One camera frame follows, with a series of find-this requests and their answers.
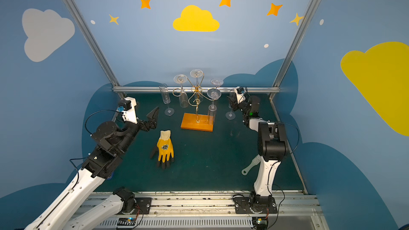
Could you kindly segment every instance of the orange wooden block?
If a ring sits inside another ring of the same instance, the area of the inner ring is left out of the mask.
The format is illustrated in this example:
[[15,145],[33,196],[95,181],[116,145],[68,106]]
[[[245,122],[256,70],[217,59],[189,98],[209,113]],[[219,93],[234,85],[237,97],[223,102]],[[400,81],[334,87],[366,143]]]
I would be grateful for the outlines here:
[[207,124],[207,115],[198,115],[197,122],[196,114],[185,113],[181,121],[181,128],[196,131],[213,131],[213,124]]

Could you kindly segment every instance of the yellow glove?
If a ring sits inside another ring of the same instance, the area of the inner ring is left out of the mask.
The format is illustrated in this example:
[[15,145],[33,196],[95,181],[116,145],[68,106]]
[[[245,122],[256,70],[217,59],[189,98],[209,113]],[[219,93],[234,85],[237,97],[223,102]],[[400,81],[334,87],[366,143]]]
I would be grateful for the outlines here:
[[156,147],[153,148],[151,152],[151,159],[159,152],[159,157],[157,158],[157,166],[159,167],[160,162],[162,161],[162,169],[165,167],[170,167],[171,163],[175,161],[173,158],[173,145],[171,141],[171,131],[160,131],[160,137],[156,144]]

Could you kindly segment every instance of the white cloud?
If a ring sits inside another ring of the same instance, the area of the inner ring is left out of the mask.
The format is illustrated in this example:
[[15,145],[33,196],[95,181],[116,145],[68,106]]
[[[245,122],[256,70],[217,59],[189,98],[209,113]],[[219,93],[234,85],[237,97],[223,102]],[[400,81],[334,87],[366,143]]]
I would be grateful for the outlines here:
[[27,9],[23,13],[23,29],[28,36],[24,51],[28,58],[40,62],[67,42],[75,32],[70,19],[61,18],[53,10]]

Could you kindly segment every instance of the glass base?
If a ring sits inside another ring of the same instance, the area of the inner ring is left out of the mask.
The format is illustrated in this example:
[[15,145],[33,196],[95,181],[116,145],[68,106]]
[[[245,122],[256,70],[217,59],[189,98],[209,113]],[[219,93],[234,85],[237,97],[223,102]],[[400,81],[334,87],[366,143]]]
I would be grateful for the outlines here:
[[165,115],[173,115],[175,113],[175,110],[172,108],[167,108],[165,109]]
[[226,118],[229,120],[233,120],[236,118],[236,114],[233,111],[227,112],[226,113]]

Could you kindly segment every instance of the ventilation grille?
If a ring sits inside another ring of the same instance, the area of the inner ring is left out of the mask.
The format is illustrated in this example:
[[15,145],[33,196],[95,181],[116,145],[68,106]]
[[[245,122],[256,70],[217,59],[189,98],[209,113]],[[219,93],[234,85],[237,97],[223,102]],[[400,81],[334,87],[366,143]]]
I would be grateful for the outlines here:
[[[118,229],[132,229],[133,226],[117,226]],[[161,217],[144,218],[140,228],[192,228],[192,227],[253,227],[251,217]]]
[[118,224],[118,218],[108,218],[99,225],[95,227],[95,229],[116,229]]

